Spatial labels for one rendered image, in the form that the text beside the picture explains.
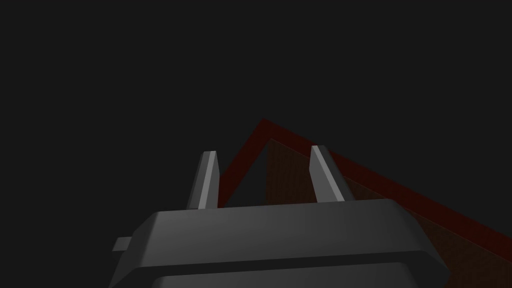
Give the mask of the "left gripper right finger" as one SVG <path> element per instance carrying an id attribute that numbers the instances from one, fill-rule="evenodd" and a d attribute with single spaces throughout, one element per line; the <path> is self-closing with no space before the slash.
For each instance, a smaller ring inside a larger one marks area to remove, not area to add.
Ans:
<path id="1" fill-rule="evenodd" d="M 308 168 L 318 203 L 355 200 L 326 146 L 311 146 Z"/>

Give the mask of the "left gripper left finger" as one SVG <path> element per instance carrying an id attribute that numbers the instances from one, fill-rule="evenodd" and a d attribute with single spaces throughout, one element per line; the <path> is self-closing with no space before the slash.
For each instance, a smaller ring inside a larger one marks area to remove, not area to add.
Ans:
<path id="1" fill-rule="evenodd" d="M 205 151 L 200 156 L 186 208 L 188 210 L 216 209 L 219 183 L 217 152 Z"/>

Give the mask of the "dark brown door leaf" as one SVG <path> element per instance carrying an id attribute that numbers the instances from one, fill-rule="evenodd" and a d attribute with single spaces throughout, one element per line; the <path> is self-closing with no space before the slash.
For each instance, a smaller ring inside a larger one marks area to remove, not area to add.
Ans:
<path id="1" fill-rule="evenodd" d="M 271 139 L 267 148 L 268 205 L 316 202 L 309 159 Z M 444 263 L 450 277 L 444 288 L 512 288 L 512 262 L 408 210 Z"/>

